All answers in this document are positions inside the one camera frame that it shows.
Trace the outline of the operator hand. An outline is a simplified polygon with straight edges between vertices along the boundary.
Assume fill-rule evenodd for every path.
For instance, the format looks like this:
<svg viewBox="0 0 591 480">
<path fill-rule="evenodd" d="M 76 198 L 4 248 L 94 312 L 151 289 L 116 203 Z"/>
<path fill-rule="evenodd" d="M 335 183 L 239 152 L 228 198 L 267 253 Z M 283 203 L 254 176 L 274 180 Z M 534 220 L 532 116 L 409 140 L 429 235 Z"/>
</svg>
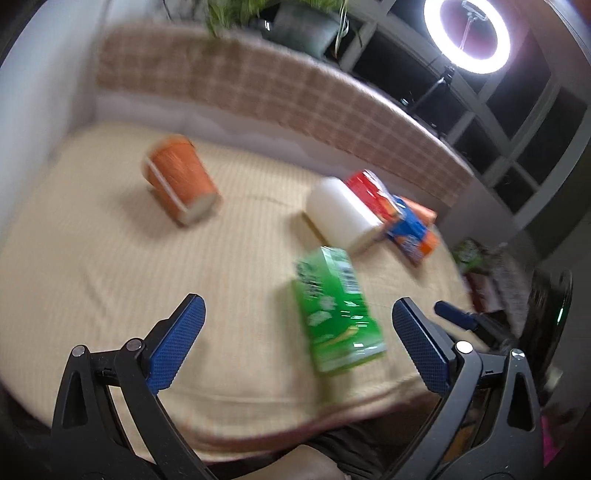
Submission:
<svg viewBox="0 0 591 480">
<path fill-rule="evenodd" d="M 297 446 L 279 460 L 239 480 L 346 480 L 349 475 L 338 464 L 308 445 Z"/>
</svg>

